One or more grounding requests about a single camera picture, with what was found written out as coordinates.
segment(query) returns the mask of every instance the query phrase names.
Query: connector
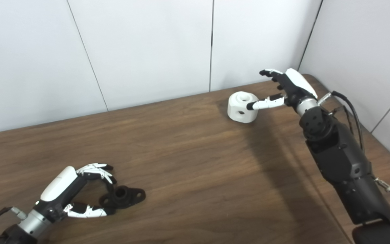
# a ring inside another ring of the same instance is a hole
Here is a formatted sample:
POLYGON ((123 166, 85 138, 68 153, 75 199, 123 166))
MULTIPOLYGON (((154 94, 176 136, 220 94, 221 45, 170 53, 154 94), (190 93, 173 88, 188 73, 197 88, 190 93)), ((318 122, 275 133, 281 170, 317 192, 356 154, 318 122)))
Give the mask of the connector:
POLYGON ((378 178, 374 178, 374 181, 375 181, 379 186, 381 186, 382 188, 384 188, 384 190, 385 190, 386 192, 390 192, 390 184, 387 184, 386 182, 384 182, 383 180, 378 179, 378 178))
POLYGON ((24 220, 26 219, 26 217, 28 216, 25 212, 23 212, 22 210, 18 209, 17 207, 12 207, 10 209, 12 212, 14 212, 14 214, 20 218, 21 220, 24 220))
POLYGON ((327 93, 326 95, 324 95, 322 98, 319 99, 319 101, 317 102, 319 104, 319 106, 321 106, 323 103, 326 102, 327 99, 329 99, 330 97, 332 96, 332 93, 327 93))

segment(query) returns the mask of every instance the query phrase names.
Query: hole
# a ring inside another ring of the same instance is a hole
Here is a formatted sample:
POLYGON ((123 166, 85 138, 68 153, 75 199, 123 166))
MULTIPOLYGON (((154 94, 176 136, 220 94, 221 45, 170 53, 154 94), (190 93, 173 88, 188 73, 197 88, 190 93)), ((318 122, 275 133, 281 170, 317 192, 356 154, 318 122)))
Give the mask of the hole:
POLYGON ((239 99, 243 102, 247 102, 251 99, 251 97, 248 94, 240 94, 239 99))
POLYGON ((126 190, 124 188, 118 188, 117 190, 115 190, 115 196, 117 196, 118 198, 122 198, 126 195, 126 190))

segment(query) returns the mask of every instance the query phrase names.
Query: table surface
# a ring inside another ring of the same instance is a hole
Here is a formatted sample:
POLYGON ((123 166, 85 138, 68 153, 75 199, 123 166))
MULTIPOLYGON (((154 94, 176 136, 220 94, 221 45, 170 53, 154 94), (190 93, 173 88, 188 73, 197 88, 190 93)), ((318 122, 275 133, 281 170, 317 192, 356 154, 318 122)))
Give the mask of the table surface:
MULTIPOLYGON (((234 122, 226 109, 236 91, 277 93, 262 82, 1 132, 0 209, 29 211, 66 166, 101 162, 147 199, 105 218, 66 218, 39 243, 350 243, 353 224, 311 158, 299 116, 279 107, 234 122)), ((390 183, 390 153, 364 138, 376 176, 390 183)), ((104 193, 91 182, 75 200, 97 204, 104 193)), ((0 217, 0 233, 15 222, 0 217)))

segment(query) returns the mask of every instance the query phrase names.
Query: white cylindrical block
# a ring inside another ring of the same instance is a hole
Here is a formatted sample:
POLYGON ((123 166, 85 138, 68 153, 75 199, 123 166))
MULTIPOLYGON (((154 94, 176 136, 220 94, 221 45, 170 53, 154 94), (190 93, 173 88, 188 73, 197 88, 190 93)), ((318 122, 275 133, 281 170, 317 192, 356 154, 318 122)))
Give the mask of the white cylindrical block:
POLYGON ((238 91, 228 99, 228 116, 237 122, 250 123, 255 120, 258 110, 247 110, 246 104, 258 101, 252 93, 238 91))

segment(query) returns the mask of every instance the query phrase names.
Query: robotic hand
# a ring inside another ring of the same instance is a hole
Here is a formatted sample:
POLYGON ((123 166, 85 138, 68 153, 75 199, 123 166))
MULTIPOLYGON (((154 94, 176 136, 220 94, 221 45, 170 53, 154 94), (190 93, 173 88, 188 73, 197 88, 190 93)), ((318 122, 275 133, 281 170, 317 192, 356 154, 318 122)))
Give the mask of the robotic hand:
POLYGON ((279 83, 279 93, 265 100, 250 102, 246 108, 256 110, 280 105, 293 107, 299 114, 311 155, 320 173, 336 190, 352 222, 360 225, 353 230, 356 244, 390 244, 390 205, 376 184, 390 192, 390 185, 373 175, 371 162, 364 154, 359 118, 350 101, 341 93, 332 91, 320 100, 299 72, 288 69, 285 73, 274 69, 260 71, 279 83), (344 100, 358 124, 360 146, 351 130, 339 122, 334 113, 321 105, 331 96, 344 100))
POLYGON ((15 207, 12 210, 22 220, 0 235, 0 244, 35 244, 40 234, 51 224, 65 217, 95 218, 113 215, 116 209, 127 208, 143 201, 145 191, 126 186, 115 187, 115 178, 107 164, 93 163, 78 170, 68 166, 43 191, 29 214, 15 207), (99 206, 71 202, 87 181, 102 180, 108 193, 99 199, 99 206))

